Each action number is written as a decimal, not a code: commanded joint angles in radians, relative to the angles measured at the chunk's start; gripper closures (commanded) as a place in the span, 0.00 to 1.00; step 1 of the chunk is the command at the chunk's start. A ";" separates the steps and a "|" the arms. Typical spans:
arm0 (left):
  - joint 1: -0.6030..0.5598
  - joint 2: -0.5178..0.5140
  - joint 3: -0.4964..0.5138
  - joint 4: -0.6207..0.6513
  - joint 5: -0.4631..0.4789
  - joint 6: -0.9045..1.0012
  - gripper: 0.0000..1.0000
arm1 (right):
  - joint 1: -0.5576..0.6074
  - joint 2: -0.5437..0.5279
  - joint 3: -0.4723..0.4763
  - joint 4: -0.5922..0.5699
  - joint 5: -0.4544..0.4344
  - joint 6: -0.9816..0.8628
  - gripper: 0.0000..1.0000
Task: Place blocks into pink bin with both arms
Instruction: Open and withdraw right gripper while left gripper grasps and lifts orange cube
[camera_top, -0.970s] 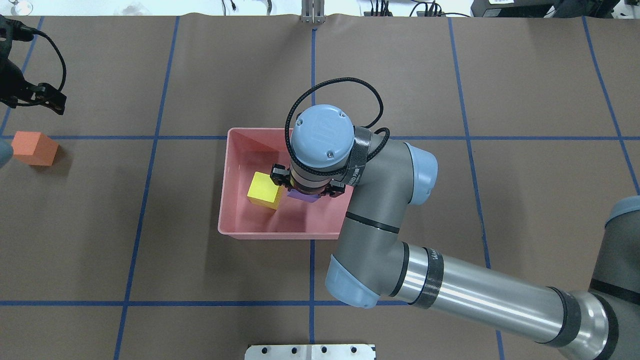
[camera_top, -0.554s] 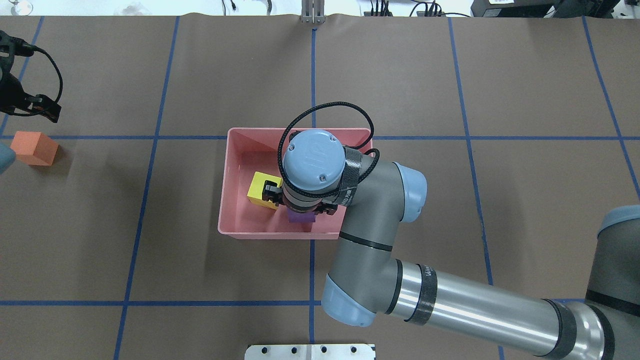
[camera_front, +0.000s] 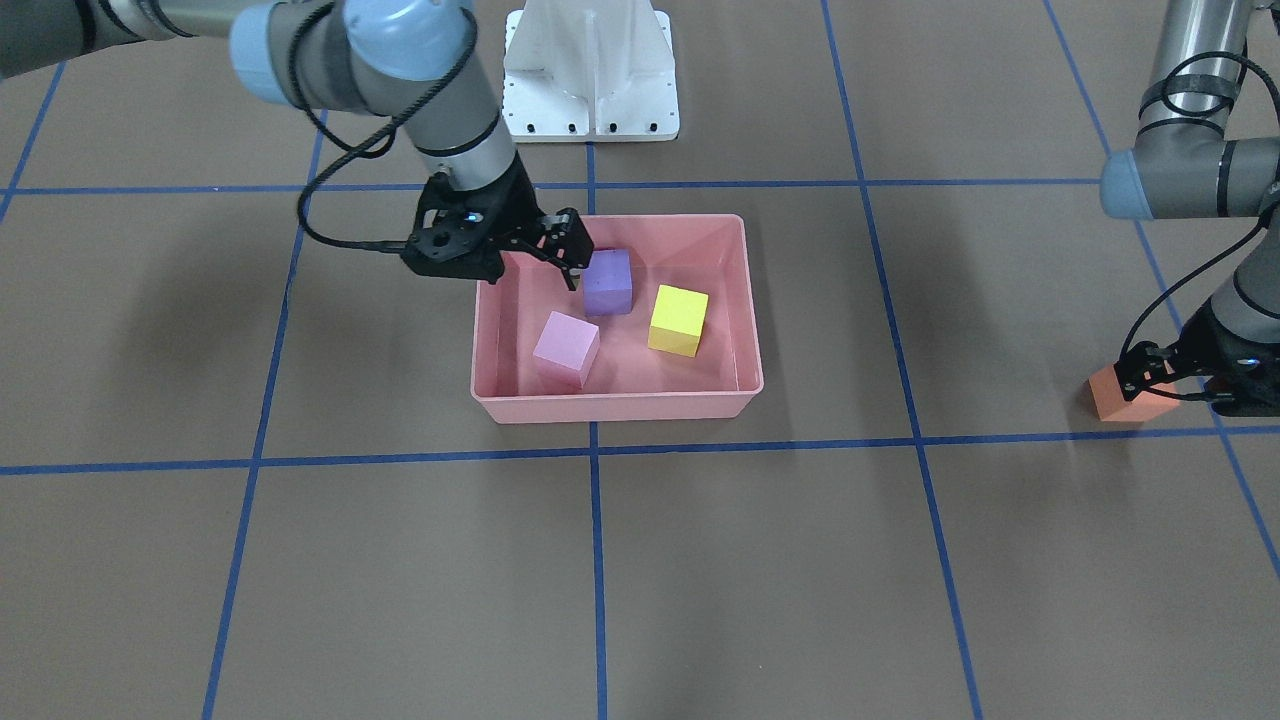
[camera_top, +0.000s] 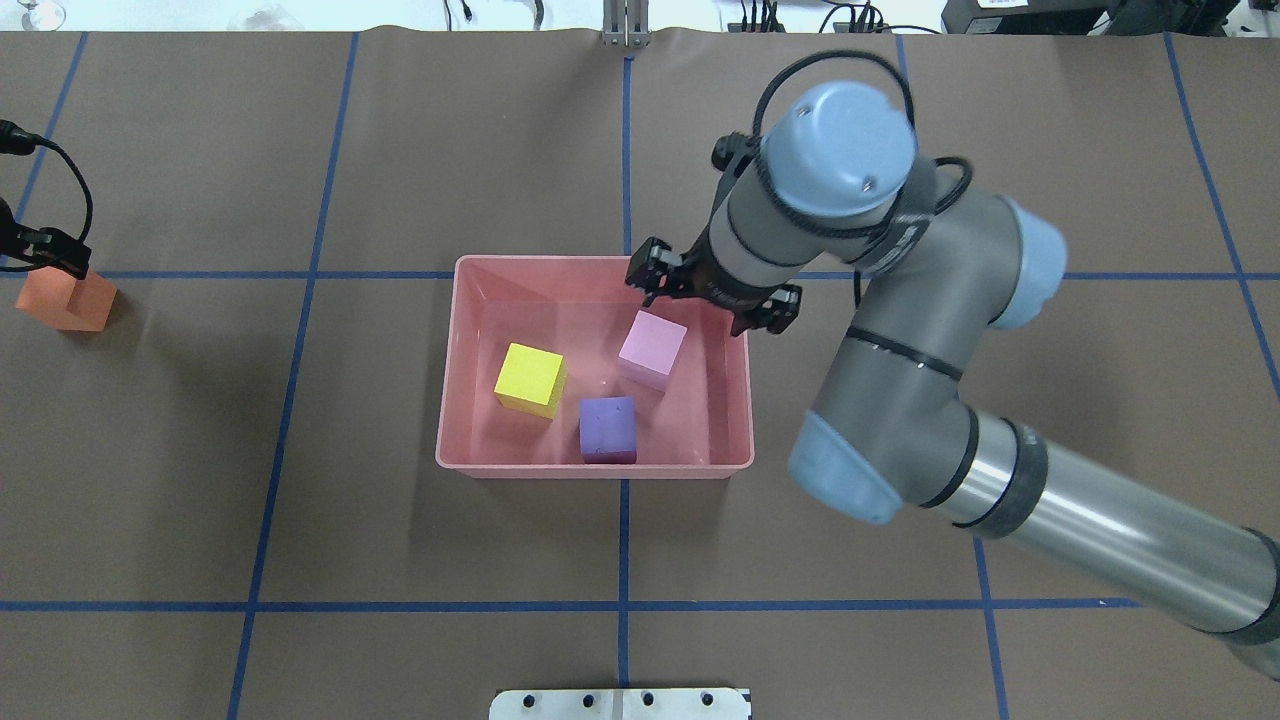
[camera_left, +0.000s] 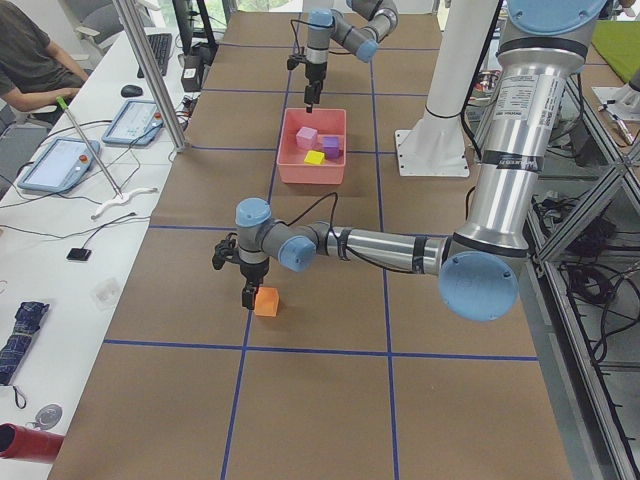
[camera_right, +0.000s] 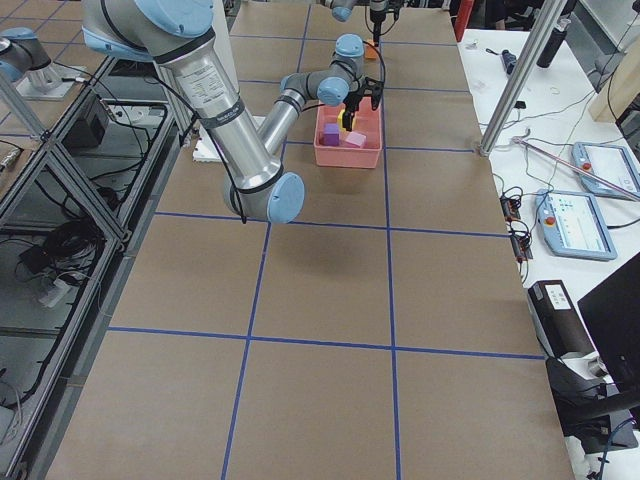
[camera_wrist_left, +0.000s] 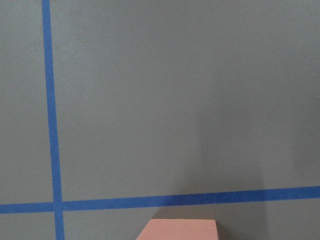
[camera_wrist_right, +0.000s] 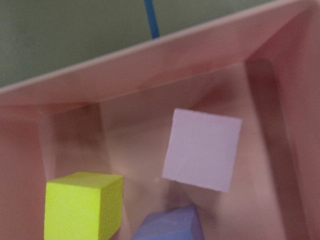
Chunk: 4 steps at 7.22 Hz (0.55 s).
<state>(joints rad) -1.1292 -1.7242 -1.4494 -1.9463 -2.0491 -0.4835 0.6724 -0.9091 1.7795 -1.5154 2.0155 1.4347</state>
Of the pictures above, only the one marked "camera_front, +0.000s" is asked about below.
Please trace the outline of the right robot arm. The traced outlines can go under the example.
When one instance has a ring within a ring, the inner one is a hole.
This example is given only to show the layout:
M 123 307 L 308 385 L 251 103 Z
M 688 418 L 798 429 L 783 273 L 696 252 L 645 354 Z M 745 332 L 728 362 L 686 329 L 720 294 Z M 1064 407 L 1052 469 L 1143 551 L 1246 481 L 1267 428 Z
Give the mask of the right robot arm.
M 224 38 L 239 82 L 300 111 L 338 156 L 300 191 L 312 241 L 397 256 L 412 273 L 494 284 L 522 252 L 573 288 L 594 245 L 579 213 L 545 213 L 477 53 L 470 1 L 5 1 L 10 79 L 118 46 Z M 358 160 L 411 143 L 428 170 L 404 240 L 315 229 L 317 190 Z

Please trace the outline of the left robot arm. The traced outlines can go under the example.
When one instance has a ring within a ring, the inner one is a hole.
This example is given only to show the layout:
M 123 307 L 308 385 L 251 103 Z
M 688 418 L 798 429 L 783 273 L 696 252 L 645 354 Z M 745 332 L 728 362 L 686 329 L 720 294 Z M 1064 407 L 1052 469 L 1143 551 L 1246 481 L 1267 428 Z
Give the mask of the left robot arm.
M 1175 400 L 1176 380 L 1201 378 L 1190 400 L 1222 416 L 1277 415 L 1279 141 L 1229 140 L 1245 77 L 1271 99 L 1277 82 L 1247 53 L 1253 14 L 1275 1 L 1171 1 L 1132 149 L 1100 178 L 1108 217 L 1129 220 L 1242 217 L 1254 227 L 1233 273 L 1169 346 L 1128 334 L 1108 378 L 1125 401 Z

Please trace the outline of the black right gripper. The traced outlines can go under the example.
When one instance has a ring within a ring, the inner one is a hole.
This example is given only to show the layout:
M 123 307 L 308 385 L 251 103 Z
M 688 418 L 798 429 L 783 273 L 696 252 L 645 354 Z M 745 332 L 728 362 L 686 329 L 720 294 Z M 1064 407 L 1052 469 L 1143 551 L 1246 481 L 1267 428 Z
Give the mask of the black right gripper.
M 513 160 L 479 190 L 457 190 L 445 173 L 433 174 L 419 196 L 413 231 L 436 214 L 462 213 L 484 222 L 493 240 L 521 229 L 520 251 L 556 268 L 568 292 L 579 290 L 595 250 L 593 238 L 573 208 L 544 215 L 524 161 Z

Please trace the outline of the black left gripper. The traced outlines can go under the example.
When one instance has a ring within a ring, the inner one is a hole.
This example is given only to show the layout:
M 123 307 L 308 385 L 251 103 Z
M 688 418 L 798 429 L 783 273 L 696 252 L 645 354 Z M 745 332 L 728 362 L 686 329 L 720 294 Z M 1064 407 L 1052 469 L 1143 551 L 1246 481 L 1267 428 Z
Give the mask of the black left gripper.
M 1277 306 L 1252 301 L 1207 300 L 1172 345 L 1138 342 L 1114 364 L 1121 397 L 1180 400 L 1174 383 L 1206 377 L 1247 357 L 1277 357 Z

